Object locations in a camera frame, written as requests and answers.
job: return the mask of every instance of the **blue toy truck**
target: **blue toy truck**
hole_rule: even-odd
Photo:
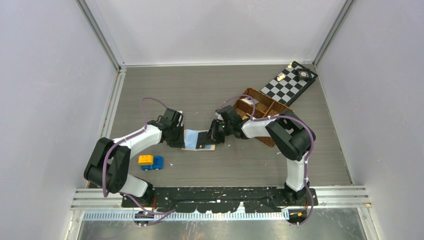
[[[160,170],[164,168],[164,158],[161,156],[154,156],[152,165],[141,166],[141,169],[144,171],[149,170]]]

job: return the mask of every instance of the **chess board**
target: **chess board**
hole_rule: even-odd
[[[300,80],[298,69],[306,69],[306,67],[293,61],[291,67],[286,67],[260,91],[275,101],[290,106],[318,77],[316,73],[310,71],[309,79]]]

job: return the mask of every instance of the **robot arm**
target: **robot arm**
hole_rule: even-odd
[[[126,193],[139,198],[140,202],[151,199],[153,186],[128,174],[130,159],[144,149],[163,143],[168,146],[182,148],[184,146],[184,126],[181,112],[167,108],[163,116],[157,120],[147,123],[143,128],[130,133],[124,137],[110,140],[103,137],[97,141],[91,154],[90,160],[84,171],[84,178],[97,186],[102,186],[104,159],[112,146],[118,142],[109,158],[113,157],[111,163],[106,166],[106,190],[110,193]]]
[[[291,190],[295,199],[301,198],[305,192],[304,169],[305,157],[311,147],[311,138],[306,129],[298,122],[271,118],[253,121],[242,120],[236,110],[228,105],[217,111],[217,119],[212,121],[204,143],[223,143],[225,136],[234,135],[239,139],[251,139],[256,137],[271,137],[280,152],[287,158],[287,179],[284,187]],[[286,110],[282,116],[296,120],[300,119],[291,110]]]
[[[204,139],[205,144],[223,143],[225,136],[229,135],[240,139],[271,137],[287,158],[288,173],[284,186],[291,190],[295,199],[299,199],[305,194],[305,155],[311,146],[311,140],[301,125],[286,119],[242,120],[236,110],[229,105],[219,109],[217,113],[218,118],[212,121],[206,139]],[[289,110],[283,112],[282,115],[299,119]],[[170,147],[184,147],[183,115],[181,112],[167,108],[163,116],[147,123],[147,128],[142,134],[130,139],[130,136],[141,130],[113,140],[101,138],[84,171],[84,178],[97,186],[102,186],[102,170],[106,153],[114,144],[124,140],[113,149],[109,157],[113,157],[113,161],[106,167],[106,189],[111,193],[131,194],[138,197],[141,203],[143,199],[149,202],[154,194],[153,186],[128,174],[130,159],[144,149],[164,141]]]

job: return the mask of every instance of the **wooden box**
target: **wooden box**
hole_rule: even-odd
[[[249,95],[255,100],[259,101],[256,103],[255,111],[253,117],[259,119],[264,118],[268,116],[274,116],[277,114],[281,114],[284,110],[290,109],[290,107],[275,101],[268,95],[253,89],[251,87],[246,88],[246,90],[243,92],[245,95]],[[246,119],[252,114],[253,106],[242,101],[245,96],[241,96],[237,99],[237,101],[234,103],[233,107],[235,108],[237,114],[239,114],[243,119]],[[271,137],[257,137],[257,139],[264,144],[274,147],[276,143],[273,141]]]

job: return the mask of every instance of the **wood-grain floor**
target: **wood-grain floor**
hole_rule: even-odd
[[[247,87],[262,89],[286,66],[166,66],[128,68],[122,87],[111,137],[117,138],[140,129],[143,115],[140,100],[154,97],[169,108],[183,111],[186,129],[207,130],[215,109],[226,99]],[[349,185],[345,161],[334,131],[319,79],[291,106],[316,134],[315,149],[309,162],[312,186]],[[146,100],[148,120],[165,111],[160,104]],[[163,156],[162,170],[143,171],[134,158],[129,173],[154,186],[281,186],[287,176],[286,159],[277,147],[256,139],[233,136],[215,151],[186,151],[165,143],[144,150],[142,155]]]

